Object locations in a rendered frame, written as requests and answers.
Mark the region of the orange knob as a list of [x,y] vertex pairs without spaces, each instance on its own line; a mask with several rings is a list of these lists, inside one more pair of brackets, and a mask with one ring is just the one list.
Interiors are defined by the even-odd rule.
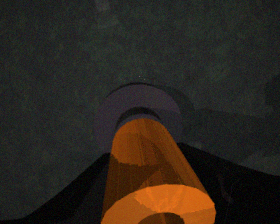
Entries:
[[214,224],[206,192],[166,127],[134,119],[112,141],[101,224]]

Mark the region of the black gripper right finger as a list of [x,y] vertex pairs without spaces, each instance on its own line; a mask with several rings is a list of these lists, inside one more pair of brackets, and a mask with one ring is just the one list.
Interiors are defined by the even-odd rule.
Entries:
[[280,224],[280,176],[176,144],[215,204],[214,224]]

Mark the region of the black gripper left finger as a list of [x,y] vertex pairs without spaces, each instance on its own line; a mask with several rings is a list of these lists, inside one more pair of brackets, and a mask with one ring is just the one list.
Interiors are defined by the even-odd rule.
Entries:
[[101,224],[110,153],[102,153],[89,168],[50,201],[24,218],[0,224]]

